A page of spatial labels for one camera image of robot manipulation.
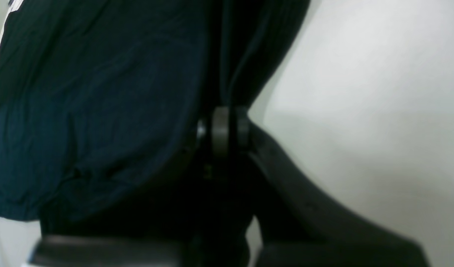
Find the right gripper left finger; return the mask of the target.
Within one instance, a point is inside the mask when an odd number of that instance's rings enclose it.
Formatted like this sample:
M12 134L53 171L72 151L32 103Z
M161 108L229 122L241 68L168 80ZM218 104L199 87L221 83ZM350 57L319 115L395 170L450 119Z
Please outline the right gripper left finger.
M219 267L231 109L216 107L134 193L65 232L45 234L30 267Z

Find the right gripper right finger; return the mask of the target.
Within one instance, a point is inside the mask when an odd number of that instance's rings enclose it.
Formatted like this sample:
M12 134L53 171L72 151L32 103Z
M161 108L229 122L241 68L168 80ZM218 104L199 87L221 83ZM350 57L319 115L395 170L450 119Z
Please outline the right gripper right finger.
M237 184L258 218L257 267L427 267L422 248L339 204L235 108Z

